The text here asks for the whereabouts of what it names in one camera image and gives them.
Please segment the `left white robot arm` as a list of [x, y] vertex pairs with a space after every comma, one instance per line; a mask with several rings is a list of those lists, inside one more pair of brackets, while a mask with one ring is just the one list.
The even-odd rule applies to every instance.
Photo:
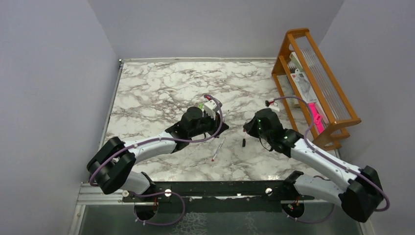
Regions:
[[215, 112], [211, 117], [198, 107], [190, 107], [180, 121], [155, 137], [133, 142], [110, 138], [87, 164], [90, 185], [101, 188], [104, 194], [121, 189], [148, 201], [153, 197], [155, 184], [148, 174], [133, 172], [134, 165], [152, 157], [178, 152], [195, 143], [196, 136], [204, 135], [202, 140], [206, 141], [228, 129], [220, 113]]

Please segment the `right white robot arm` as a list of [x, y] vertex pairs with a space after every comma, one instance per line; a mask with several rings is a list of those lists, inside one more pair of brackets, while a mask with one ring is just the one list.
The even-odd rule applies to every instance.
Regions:
[[368, 165], [360, 168], [327, 153], [299, 132], [284, 128], [270, 108], [257, 111], [243, 128], [248, 135], [267, 142], [271, 151], [300, 161], [327, 178], [292, 173], [282, 186], [288, 199], [299, 195], [322, 199], [341, 207], [350, 218], [361, 223], [367, 222], [386, 199], [374, 168]]

